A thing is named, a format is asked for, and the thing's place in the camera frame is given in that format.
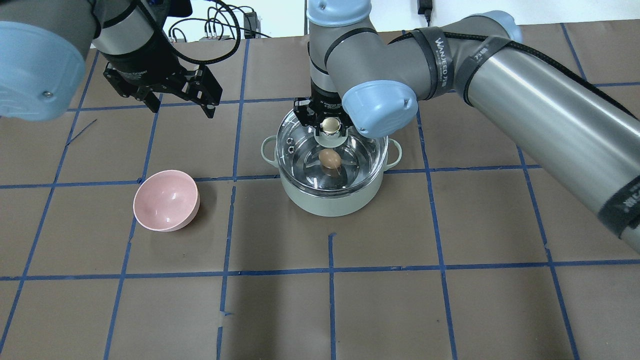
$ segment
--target cooking pot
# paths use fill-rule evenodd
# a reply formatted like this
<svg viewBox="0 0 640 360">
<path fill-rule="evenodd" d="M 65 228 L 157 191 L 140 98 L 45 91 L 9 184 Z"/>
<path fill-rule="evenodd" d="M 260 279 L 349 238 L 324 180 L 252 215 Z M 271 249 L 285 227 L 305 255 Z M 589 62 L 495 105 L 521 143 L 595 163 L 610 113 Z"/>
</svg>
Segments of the cooking pot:
<svg viewBox="0 0 640 360">
<path fill-rule="evenodd" d="M 332 148 L 341 157 L 341 166 L 326 168 L 319 160 L 320 151 L 326 147 L 318 144 L 315 131 L 313 127 L 302 126 L 290 111 L 277 135 L 264 139 L 260 149 L 264 161 L 279 170 L 289 198 L 315 215 L 339 217 L 361 209 L 380 189 L 383 172 L 402 158 L 402 147 L 397 141 L 387 136 L 370 139 L 353 130 Z M 265 148 L 273 141 L 274 158 L 269 159 Z M 389 141 L 398 149 L 398 158 L 391 164 L 387 163 Z"/>
</svg>

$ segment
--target robotic arm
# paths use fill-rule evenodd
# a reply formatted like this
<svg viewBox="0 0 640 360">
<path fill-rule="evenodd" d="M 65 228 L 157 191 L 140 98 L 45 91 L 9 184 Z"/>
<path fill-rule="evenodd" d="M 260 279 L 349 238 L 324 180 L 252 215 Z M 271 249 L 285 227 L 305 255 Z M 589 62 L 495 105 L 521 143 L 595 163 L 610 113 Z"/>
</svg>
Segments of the robotic arm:
<svg viewBox="0 0 640 360">
<path fill-rule="evenodd" d="M 154 92 L 167 92 L 212 117 L 222 89 L 204 65 L 231 53 L 182 56 L 143 3 L 0 0 L 0 115 L 47 120 L 66 111 L 94 39 L 120 95 L 157 111 Z M 508 14 L 416 29 L 385 45 L 370 11 L 370 0 L 309 0 L 312 96 L 294 103 L 303 125 L 316 135 L 353 127 L 387 136 L 414 118 L 418 100 L 455 89 L 640 252 L 640 122 L 624 107 L 518 44 Z M 199 67 L 187 71 L 178 57 Z"/>
</svg>

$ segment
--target white background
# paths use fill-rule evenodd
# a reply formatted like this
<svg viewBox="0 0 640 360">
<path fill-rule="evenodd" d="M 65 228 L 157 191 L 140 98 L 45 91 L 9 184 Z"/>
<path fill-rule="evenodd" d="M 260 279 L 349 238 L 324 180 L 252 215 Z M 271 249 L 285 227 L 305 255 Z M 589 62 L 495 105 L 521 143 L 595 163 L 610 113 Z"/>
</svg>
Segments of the white background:
<svg viewBox="0 0 640 360">
<path fill-rule="evenodd" d="M 254 7 L 261 31 L 271 37 L 304 35 L 305 0 L 228 0 L 227 3 Z M 424 17 L 417 14 L 417 0 L 371 0 L 371 3 L 371 21 L 378 31 L 427 25 Z M 443 26 L 490 10 L 510 13 L 519 25 L 640 19 L 640 0 L 433 0 L 433 3 L 432 26 Z M 207 8 L 214 5 L 206 0 L 192 0 L 191 4 L 194 17 L 206 17 Z M 237 14 L 242 26 L 242 17 Z M 179 18 L 167 19 L 165 31 L 176 20 Z M 189 21 L 179 24 L 178 28 L 187 34 L 189 41 L 195 41 L 204 36 L 203 26 L 204 22 Z"/>
</svg>

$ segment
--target egg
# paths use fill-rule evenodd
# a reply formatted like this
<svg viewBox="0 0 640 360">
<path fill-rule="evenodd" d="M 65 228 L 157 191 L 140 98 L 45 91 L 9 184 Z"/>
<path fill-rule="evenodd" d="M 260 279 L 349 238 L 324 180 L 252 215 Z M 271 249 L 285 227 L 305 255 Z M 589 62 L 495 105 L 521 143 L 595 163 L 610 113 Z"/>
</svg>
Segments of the egg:
<svg viewBox="0 0 640 360">
<path fill-rule="evenodd" d="M 340 154 L 333 149 L 324 149 L 318 154 L 320 164 L 326 168 L 339 168 L 342 165 Z"/>
</svg>

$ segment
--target light blue cap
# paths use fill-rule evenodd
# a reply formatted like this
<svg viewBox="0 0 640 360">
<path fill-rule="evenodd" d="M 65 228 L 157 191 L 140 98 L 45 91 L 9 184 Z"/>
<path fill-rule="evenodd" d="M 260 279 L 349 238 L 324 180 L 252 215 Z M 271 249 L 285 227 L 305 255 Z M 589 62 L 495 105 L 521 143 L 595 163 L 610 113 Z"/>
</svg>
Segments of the light blue cap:
<svg viewBox="0 0 640 360">
<path fill-rule="evenodd" d="M 403 83 L 374 80 L 350 88 L 342 107 L 362 136 L 381 138 L 409 124 L 418 112 L 418 101 Z"/>
<path fill-rule="evenodd" d="M 309 0 L 307 18 L 316 25 L 338 28 L 356 24 L 371 13 L 371 0 Z"/>
<path fill-rule="evenodd" d="M 494 10 L 486 13 L 473 14 L 471 16 L 484 16 L 495 20 L 504 28 L 504 31 L 507 32 L 510 39 L 516 42 L 522 42 L 522 30 L 520 30 L 520 26 L 516 25 L 515 19 L 509 13 Z"/>
<path fill-rule="evenodd" d="M 51 31 L 0 21 L 0 115 L 55 119 L 84 78 L 84 58 Z"/>
</svg>

